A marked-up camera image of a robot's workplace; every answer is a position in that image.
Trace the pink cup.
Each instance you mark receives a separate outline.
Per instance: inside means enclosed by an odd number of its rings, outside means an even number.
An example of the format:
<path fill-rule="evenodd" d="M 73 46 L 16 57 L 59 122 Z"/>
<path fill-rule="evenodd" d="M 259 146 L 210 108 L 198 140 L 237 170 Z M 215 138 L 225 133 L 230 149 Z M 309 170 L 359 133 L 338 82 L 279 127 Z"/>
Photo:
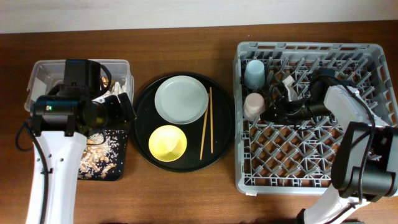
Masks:
<path fill-rule="evenodd" d="M 248 94 L 243 104 L 244 117 L 247 120 L 254 121 L 265 110 L 266 106 L 262 95 L 259 93 Z"/>

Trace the white tissue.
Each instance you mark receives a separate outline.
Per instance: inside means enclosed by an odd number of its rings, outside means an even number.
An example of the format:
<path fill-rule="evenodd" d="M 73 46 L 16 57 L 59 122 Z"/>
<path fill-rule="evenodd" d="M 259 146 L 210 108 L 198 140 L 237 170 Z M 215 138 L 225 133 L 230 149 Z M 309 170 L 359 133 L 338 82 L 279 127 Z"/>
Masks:
<path fill-rule="evenodd" d="M 126 88 L 127 88 L 126 84 L 121 85 L 119 82 L 115 82 L 115 84 L 111 87 L 110 90 L 108 90 L 102 96 L 95 98 L 93 101 L 98 102 L 98 103 L 104 103 L 106 97 L 109 97 L 111 95 L 118 96 L 121 93 L 126 93 Z"/>

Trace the light blue cup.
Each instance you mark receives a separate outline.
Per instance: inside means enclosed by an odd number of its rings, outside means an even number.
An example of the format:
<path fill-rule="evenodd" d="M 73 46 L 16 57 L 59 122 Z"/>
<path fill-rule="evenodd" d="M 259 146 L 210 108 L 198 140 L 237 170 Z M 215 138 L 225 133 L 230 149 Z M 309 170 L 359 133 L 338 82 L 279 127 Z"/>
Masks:
<path fill-rule="evenodd" d="M 244 84 L 247 88 L 255 90 L 265 84 L 265 67 L 260 60 L 251 60 L 244 71 Z"/>

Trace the wooden chopstick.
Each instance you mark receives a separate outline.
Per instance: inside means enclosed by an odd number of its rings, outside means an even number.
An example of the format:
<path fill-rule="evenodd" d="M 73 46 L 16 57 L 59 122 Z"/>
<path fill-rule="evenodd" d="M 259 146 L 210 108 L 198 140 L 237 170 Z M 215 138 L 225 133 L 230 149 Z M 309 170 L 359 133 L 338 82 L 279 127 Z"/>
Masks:
<path fill-rule="evenodd" d="M 214 152 L 214 145 L 213 145 L 213 89 L 210 87 L 210 133 L 211 133 L 211 153 Z"/>
<path fill-rule="evenodd" d="M 201 146 L 200 146 L 200 160 L 203 158 L 203 148 L 205 144 L 205 134 L 206 134 L 206 125 L 207 125 L 207 117 L 208 117 L 208 107 L 210 102 L 210 94 L 208 93 L 208 104 L 206 106 L 204 120 L 203 120 L 203 128 L 202 128 L 202 135 L 201 135 Z"/>

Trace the grey round plate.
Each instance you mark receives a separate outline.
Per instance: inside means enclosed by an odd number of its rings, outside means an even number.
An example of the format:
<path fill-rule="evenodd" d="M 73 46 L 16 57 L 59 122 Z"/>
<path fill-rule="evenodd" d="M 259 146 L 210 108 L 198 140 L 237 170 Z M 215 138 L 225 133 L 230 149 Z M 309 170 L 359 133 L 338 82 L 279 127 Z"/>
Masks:
<path fill-rule="evenodd" d="M 187 75 L 167 78 L 154 97 L 158 114 L 173 124 L 189 124 L 198 120 L 205 113 L 208 101 L 204 84 Z"/>

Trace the yellow bowl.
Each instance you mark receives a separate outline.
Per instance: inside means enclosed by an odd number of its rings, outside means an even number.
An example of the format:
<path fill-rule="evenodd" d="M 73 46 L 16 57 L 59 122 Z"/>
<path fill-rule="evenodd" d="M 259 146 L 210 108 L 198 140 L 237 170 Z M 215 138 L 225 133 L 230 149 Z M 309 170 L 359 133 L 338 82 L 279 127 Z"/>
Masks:
<path fill-rule="evenodd" d="M 187 149 L 187 137 L 178 127 L 164 125 L 152 132 L 148 142 L 150 153 L 159 161 L 172 162 Z"/>

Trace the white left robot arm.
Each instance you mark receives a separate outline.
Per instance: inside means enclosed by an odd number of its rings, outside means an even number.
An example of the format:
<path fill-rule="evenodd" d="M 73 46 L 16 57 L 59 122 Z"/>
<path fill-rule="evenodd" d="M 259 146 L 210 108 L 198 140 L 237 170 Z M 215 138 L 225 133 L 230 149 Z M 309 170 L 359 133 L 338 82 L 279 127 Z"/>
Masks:
<path fill-rule="evenodd" d="M 118 180 L 134 79 L 125 60 L 42 60 L 34 65 L 22 125 L 33 142 L 27 223 L 72 223 L 79 178 Z"/>

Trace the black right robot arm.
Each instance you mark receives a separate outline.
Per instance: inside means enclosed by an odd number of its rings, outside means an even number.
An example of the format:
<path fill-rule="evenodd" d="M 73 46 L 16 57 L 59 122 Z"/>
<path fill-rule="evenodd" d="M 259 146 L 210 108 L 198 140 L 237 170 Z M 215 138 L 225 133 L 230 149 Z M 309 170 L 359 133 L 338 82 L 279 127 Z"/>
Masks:
<path fill-rule="evenodd" d="M 331 184 L 313 206 L 300 211 L 296 223 L 343 223 L 359 208 L 397 196 L 397 128 L 371 110 L 353 83 L 321 68 L 311 75 L 303 98 L 289 100 L 290 92 L 282 82 L 271 85 L 271 104 L 261 119 L 297 124 L 330 113 L 344 131 Z"/>

